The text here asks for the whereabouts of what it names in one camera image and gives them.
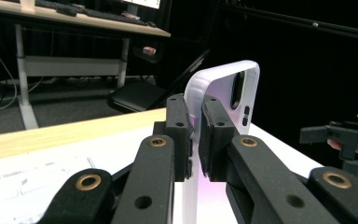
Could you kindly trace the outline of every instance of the desk leg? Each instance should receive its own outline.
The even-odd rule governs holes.
[[[38,125],[28,96],[28,81],[27,74],[25,72],[25,55],[22,45],[21,26],[19,24],[16,24],[15,27],[17,42],[17,64],[19,67],[19,80],[21,90],[21,95],[19,96],[19,105],[25,129],[35,129],[38,128]]]
[[[124,86],[126,80],[127,60],[129,57],[130,40],[128,38],[123,39],[123,49],[121,51],[121,60],[118,65],[118,77],[117,88]]]

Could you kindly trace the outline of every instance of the cable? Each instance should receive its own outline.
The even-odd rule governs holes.
[[[4,66],[5,70],[7,71],[8,75],[10,76],[11,80],[13,81],[13,86],[14,86],[14,96],[13,96],[13,99],[12,99],[7,105],[1,106],[1,107],[0,107],[0,110],[1,110],[1,109],[4,109],[4,108],[9,107],[9,106],[12,105],[13,102],[16,100],[16,98],[17,98],[17,86],[16,86],[16,84],[14,83],[14,77],[11,75],[10,71],[8,71],[6,65],[5,65],[4,62],[2,61],[1,57],[0,57],[0,62],[1,62],[1,64]]]
[[[141,79],[141,81],[147,81],[149,79],[150,75],[146,75],[146,77],[144,77],[143,75],[139,75],[139,78]]]
[[[40,83],[42,83],[42,81],[43,81],[44,78],[45,78],[45,77],[41,77],[40,80],[39,80],[36,84],[34,84],[31,89],[28,90],[28,92],[31,92],[31,91],[33,91],[36,87],[38,87],[38,86],[40,85]]]
[[[7,92],[7,80],[6,80],[6,84],[4,85],[4,92],[2,93],[2,96],[1,96],[1,98],[0,98],[0,104],[1,104],[4,100],[12,99],[11,97],[10,97],[10,98],[5,98],[6,92]]]

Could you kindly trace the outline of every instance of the desk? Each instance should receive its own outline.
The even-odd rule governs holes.
[[[134,159],[139,143],[151,135],[151,125],[157,120],[165,120],[165,109],[0,134],[0,174],[29,166],[40,158],[57,159],[58,154],[90,156],[97,168],[114,173]],[[321,166],[254,124],[249,134],[265,141],[290,170],[300,175],[308,177],[311,169]],[[175,224],[182,223],[182,186],[183,183],[175,183]],[[209,183],[202,175],[198,223],[237,223],[225,194],[225,184]]]
[[[34,111],[29,101],[27,77],[57,77],[57,76],[112,76],[117,75],[117,87],[124,85],[130,39],[123,38],[121,58],[119,60],[107,59],[78,59],[78,58],[49,58],[25,56],[22,44],[21,23],[39,25],[39,22],[58,22],[65,27],[91,29],[101,32],[125,32],[127,34],[170,37],[171,34],[149,26],[129,24],[119,21],[108,21],[77,14],[75,17],[65,16],[55,10],[44,7],[35,7],[34,11],[23,11],[18,3],[0,0],[0,15],[17,18],[21,22],[16,24],[17,57],[21,96],[19,105],[22,119],[26,129],[37,128]]]

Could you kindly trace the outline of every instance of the computer monitor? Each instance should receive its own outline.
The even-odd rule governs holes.
[[[159,8],[160,0],[121,0],[123,3],[134,4],[136,6]]]

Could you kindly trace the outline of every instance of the black wire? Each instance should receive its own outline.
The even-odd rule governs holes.
[[[147,81],[149,79],[150,75],[146,75],[146,77],[144,77],[143,75],[139,75],[139,78],[141,79],[141,81]]]
[[[6,94],[7,94],[7,80],[5,81],[4,90],[0,98],[0,104],[4,101]]]

